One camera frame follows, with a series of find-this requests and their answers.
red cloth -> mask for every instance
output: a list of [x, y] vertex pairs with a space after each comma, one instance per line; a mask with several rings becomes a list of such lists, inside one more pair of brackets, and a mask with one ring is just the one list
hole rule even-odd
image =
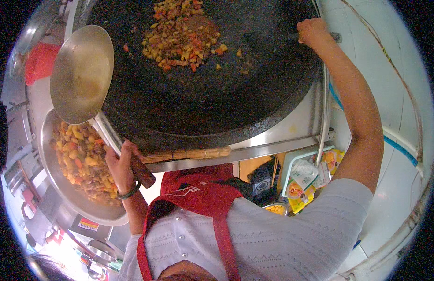
[[[230, 280], [240, 280], [226, 216], [234, 199], [242, 197], [242, 194], [230, 185], [211, 182], [231, 177], [231, 163], [164, 174], [161, 196], [148, 207], [144, 230], [137, 244], [137, 260], [144, 280], [152, 280], [145, 251], [145, 235], [158, 218], [175, 206], [213, 218], [215, 238], [226, 274]], [[189, 185], [178, 190], [182, 183]]]
[[39, 42], [31, 50], [25, 63], [26, 85], [31, 86], [36, 80], [51, 75], [60, 48], [59, 45]]

bracelet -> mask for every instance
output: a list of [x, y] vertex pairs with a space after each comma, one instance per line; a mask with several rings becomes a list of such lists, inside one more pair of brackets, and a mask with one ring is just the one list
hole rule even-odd
[[138, 182], [135, 185], [135, 187], [133, 189], [131, 189], [130, 192], [128, 192], [125, 195], [120, 195], [120, 192], [117, 190], [117, 198], [120, 199], [120, 200], [130, 198], [131, 196], [133, 196], [139, 190], [139, 188], [141, 188], [141, 186], [142, 186], [142, 183]]

metal pot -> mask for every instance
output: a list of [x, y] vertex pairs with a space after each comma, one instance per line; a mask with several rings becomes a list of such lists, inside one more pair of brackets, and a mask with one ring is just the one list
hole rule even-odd
[[101, 241], [90, 240], [87, 244], [87, 248], [95, 254], [95, 256], [92, 257], [92, 261], [94, 262], [108, 266], [109, 263], [117, 261], [115, 250]]
[[128, 222], [128, 215], [123, 206], [106, 206], [87, 199], [82, 191], [76, 191], [72, 183], [64, 177], [58, 164], [56, 153], [50, 146], [53, 126], [61, 119], [54, 110], [45, 116], [38, 143], [42, 163], [50, 176], [53, 187], [72, 208], [83, 217], [107, 226], [120, 226]]

white shirt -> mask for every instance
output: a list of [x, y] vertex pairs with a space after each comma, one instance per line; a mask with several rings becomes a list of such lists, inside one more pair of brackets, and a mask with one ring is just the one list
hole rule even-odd
[[[331, 182], [295, 217], [236, 198], [227, 222], [242, 280], [330, 278], [353, 249], [371, 199], [366, 186], [346, 178]], [[139, 237], [128, 241], [119, 280], [142, 280], [136, 255]], [[168, 266], [188, 260], [217, 280], [228, 280], [211, 217], [176, 208], [155, 222], [145, 249], [155, 279]]]

blue hose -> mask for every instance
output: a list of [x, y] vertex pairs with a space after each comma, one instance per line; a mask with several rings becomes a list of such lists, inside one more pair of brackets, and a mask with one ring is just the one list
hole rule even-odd
[[336, 95], [336, 93], [334, 92], [334, 88], [332, 87], [331, 82], [329, 82], [329, 91], [332, 94], [332, 97], [334, 98], [334, 100], [336, 101], [336, 103], [340, 106], [340, 108], [343, 110], [343, 105], [342, 102], [340, 101], [339, 97]]
[[[334, 88], [332, 87], [332, 84], [329, 83], [329, 91], [331, 92], [332, 97], [334, 98], [334, 100], [336, 101], [336, 103], [340, 106], [340, 108], [343, 110], [343, 105], [342, 102], [340, 101], [339, 97], [336, 95], [336, 93], [334, 92]], [[394, 142], [393, 140], [391, 140], [390, 138], [387, 138], [386, 136], [384, 136], [384, 141], [388, 144], [390, 144], [394, 149], [398, 150], [399, 152], [401, 152], [402, 154], [405, 155], [405, 157], [407, 157], [412, 165], [414, 167], [417, 166], [418, 161], [412, 156], [412, 154], [409, 153], [409, 151], [407, 151], [404, 147], [400, 146], [398, 143]]]
[[394, 142], [390, 138], [387, 138], [386, 136], [384, 136], [384, 141], [386, 143], [390, 144], [394, 149], [396, 149], [399, 152], [401, 152], [402, 154], [404, 154], [405, 157], [407, 157], [411, 161], [411, 163], [414, 167], [416, 167], [418, 165], [418, 161], [404, 147], [400, 146], [398, 143]]

